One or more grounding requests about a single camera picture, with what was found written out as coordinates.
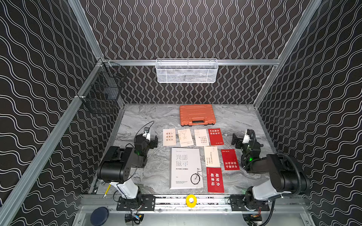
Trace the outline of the beige card vertical text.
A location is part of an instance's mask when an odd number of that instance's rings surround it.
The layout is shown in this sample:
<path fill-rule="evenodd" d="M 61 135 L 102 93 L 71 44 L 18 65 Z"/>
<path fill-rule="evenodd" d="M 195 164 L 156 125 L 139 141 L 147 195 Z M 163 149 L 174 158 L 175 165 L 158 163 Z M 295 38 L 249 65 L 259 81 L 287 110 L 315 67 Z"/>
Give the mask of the beige card vertical text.
<path fill-rule="evenodd" d="M 204 147 L 204 156 L 206 167 L 209 168 L 219 168 L 220 160 L 218 154 L 218 148 L 215 146 Z"/>

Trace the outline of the white photo album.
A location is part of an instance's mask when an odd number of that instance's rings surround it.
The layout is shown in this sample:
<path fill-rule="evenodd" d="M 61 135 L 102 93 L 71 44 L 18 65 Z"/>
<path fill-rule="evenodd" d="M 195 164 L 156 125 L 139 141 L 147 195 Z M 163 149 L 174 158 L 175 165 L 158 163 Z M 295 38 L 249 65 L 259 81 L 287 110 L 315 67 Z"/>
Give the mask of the white photo album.
<path fill-rule="evenodd" d="M 170 151 L 170 189 L 201 189 L 203 175 L 198 148 L 173 147 Z"/>

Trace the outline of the red card gold characters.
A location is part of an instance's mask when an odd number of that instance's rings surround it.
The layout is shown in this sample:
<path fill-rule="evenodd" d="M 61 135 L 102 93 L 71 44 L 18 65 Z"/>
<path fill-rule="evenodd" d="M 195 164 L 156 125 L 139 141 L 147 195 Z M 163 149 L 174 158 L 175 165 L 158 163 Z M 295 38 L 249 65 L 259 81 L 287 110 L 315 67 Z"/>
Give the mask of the red card gold characters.
<path fill-rule="evenodd" d="M 224 193 L 221 168 L 206 168 L 207 190 L 209 193 Z"/>

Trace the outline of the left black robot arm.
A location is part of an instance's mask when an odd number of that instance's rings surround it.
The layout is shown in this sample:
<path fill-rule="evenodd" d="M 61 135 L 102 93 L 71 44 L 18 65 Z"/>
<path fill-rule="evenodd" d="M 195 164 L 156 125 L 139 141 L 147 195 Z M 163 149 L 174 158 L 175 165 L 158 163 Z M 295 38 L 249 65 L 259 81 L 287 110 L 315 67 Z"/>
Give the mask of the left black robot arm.
<path fill-rule="evenodd" d="M 131 147 L 111 146 L 98 167 L 97 177 L 113 186 L 120 194 L 118 203 L 132 211 L 141 207 L 142 194 L 132 181 L 131 169 L 144 168 L 149 150 L 157 146 L 157 136 L 137 135 Z"/>

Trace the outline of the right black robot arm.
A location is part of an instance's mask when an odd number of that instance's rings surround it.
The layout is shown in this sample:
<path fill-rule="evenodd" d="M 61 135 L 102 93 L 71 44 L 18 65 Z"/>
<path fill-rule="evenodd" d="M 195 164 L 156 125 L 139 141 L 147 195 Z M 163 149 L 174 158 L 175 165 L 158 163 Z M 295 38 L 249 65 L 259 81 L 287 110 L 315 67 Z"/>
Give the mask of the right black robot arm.
<path fill-rule="evenodd" d="M 266 182 L 246 190 L 242 201 L 246 209 L 259 210 L 269 201 L 293 197 L 310 188 L 310 179 L 295 158 L 285 153 L 260 157 L 264 145 L 257 141 L 253 130 L 247 130 L 243 138 L 233 134 L 231 145 L 242 151 L 240 164 L 243 170 L 251 174 L 269 174 Z"/>

